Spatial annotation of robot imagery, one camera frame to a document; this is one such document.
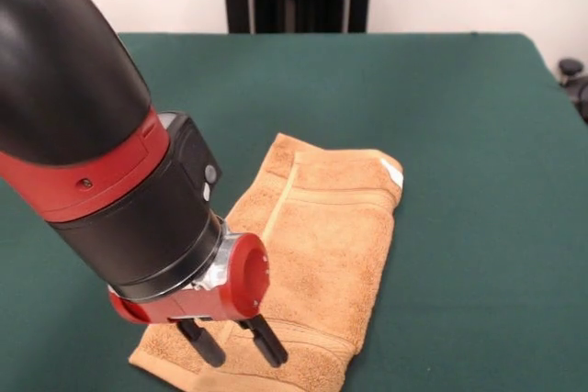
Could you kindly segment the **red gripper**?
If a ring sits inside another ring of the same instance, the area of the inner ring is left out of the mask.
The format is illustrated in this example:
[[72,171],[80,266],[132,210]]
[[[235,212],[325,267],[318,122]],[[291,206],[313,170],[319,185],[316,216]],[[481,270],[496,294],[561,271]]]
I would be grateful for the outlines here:
[[264,316],[258,314],[269,285],[269,262],[261,239],[253,233],[228,233],[208,270],[175,292],[142,303],[124,299],[113,289],[108,290],[108,297],[127,321],[176,322],[183,337],[212,367],[222,366],[226,354],[193,319],[238,320],[243,330],[253,334],[254,344],[266,361],[279,368],[288,361],[288,352]]

